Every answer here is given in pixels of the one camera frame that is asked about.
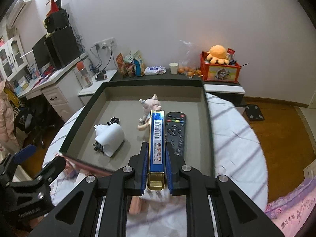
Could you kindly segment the black TV remote control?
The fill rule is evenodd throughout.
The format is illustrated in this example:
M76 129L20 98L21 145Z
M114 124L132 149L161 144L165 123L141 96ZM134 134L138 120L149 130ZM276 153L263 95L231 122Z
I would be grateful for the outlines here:
M182 112L166 114L166 141L170 142L174 154L183 157L185 149L186 115Z

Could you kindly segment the pink-haired anime figurine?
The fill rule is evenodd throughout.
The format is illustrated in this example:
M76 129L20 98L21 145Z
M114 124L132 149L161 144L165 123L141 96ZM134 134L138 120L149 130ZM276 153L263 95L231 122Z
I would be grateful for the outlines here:
M146 100L140 99L139 102L142 105L144 115L142 116L142 118L139 119L137 130L145 131L150 125L151 111L160 111L162 109L162 106L156 94L154 94L152 98Z

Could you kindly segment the pink brick block figure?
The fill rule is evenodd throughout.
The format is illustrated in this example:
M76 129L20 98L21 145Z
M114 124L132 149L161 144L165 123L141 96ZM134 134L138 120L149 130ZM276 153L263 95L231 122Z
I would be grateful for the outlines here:
M66 179L74 179L78 176L78 172L75 170L74 166L68 161L65 160L65 168L63 170Z

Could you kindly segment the pink patterned pillow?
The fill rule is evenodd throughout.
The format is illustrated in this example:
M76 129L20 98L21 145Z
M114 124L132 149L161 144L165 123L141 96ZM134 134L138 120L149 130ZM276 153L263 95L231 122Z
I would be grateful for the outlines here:
M315 178L305 179L296 189L267 204L265 214L284 236L295 236L315 207Z

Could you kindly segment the pink padded jacket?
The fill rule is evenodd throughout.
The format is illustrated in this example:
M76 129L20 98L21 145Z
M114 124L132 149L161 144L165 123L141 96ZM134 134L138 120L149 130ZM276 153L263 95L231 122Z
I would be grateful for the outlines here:
M7 80L1 81L1 146L8 152L15 153L20 150L20 145L14 135L14 111L5 88L13 91Z

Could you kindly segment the white bedsheet with stripes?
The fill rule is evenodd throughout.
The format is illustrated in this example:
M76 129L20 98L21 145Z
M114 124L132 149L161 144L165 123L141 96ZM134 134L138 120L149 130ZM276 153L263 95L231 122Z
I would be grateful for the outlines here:
M228 176L265 211L268 171L257 136L232 103L211 94L206 97L212 120L215 174ZM186 236L185 198L146 202L144 212L128 216L127 236Z

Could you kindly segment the black and white low cabinet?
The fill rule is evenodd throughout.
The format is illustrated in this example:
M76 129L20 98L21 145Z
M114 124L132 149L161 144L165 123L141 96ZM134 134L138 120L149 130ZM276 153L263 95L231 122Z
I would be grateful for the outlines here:
M116 72L109 82L98 81L97 87L117 86L185 86L204 87L206 93L215 95L223 100L231 102L236 107L245 107L245 90L239 83L203 81L202 78L194 76L188 78L184 74L173 75L169 71L159 75L145 75L140 77L122 77Z

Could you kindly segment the white glass-door cabinet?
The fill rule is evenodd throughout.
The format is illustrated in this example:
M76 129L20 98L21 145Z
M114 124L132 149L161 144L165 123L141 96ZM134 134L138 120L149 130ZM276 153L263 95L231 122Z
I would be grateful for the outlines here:
M28 65L19 35L1 44L1 76L10 81Z

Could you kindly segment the red cartoon storage box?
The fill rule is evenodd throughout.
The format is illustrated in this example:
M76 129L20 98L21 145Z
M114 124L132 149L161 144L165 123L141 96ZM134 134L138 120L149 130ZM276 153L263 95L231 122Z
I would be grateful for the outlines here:
M211 64L206 60L207 53L200 54L200 70L203 81L217 81L237 83L241 66L239 63L234 65Z

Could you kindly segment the black computer monitor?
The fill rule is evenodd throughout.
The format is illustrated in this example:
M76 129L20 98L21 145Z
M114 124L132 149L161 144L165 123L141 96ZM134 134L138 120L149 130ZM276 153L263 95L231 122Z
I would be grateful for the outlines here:
M51 65L48 48L46 46L46 36L44 35L33 47L33 55L36 61L38 69L41 69L47 65Z

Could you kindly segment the black computer tower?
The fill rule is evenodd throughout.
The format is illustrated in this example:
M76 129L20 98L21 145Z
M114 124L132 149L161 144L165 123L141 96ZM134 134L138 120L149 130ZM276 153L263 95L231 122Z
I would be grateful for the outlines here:
M72 27L66 27L51 33L45 40L50 63L55 69L68 66L81 54Z

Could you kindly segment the orange octopus plush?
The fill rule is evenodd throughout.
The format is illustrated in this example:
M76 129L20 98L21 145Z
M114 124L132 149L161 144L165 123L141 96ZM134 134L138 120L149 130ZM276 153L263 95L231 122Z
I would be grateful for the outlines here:
M228 65L228 53L227 49L222 45L214 45L209 49L206 59L211 64Z

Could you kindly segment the red paper cone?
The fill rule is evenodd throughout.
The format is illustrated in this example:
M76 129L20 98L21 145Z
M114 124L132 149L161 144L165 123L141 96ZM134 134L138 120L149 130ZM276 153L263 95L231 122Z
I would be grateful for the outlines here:
M58 12L59 7L57 6L54 0L50 0L50 10L47 13L47 17L49 17L52 13Z

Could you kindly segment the white air conditioner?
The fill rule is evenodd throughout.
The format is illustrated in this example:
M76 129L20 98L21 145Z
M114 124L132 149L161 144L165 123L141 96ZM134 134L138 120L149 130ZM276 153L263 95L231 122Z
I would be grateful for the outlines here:
M7 28L12 29L32 0L16 0L7 15Z

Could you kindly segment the white wall power strip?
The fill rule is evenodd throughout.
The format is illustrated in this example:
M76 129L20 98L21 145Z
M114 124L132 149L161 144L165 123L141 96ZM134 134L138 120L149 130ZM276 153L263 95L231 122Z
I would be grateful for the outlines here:
M102 41L95 42L94 45L100 49L112 49L117 46L115 38L108 38Z

